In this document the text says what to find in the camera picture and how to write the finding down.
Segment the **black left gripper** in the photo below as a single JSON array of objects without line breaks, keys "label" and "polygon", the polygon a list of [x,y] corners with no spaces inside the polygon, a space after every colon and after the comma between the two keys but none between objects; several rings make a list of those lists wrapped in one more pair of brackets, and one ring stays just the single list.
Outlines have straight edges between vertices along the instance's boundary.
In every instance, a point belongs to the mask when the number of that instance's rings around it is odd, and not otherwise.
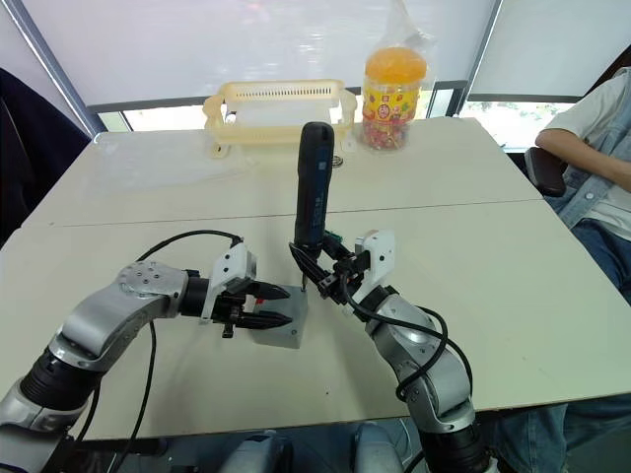
[{"label": "black left gripper", "polygon": [[235,283],[232,288],[229,288],[226,284],[213,283],[212,295],[215,297],[212,321],[223,325],[222,337],[224,339],[233,338],[236,328],[268,330],[293,322],[292,317],[276,311],[244,311],[247,295],[257,301],[289,299],[290,294],[280,286],[259,281],[246,281]]}]

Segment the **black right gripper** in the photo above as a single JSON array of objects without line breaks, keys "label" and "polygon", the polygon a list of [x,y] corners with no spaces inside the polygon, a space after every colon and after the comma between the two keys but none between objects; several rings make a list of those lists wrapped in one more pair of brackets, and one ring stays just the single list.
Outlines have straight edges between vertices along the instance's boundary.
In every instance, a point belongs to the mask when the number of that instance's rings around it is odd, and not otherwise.
[{"label": "black right gripper", "polygon": [[[303,278],[315,285],[323,299],[331,299],[336,304],[346,304],[346,296],[359,289],[364,273],[370,268],[370,252],[353,253],[337,235],[325,235],[322,241],[315,243],[290,242],[289,249]],[[318,264],[322,252],[334,261],[331,272]]]}]

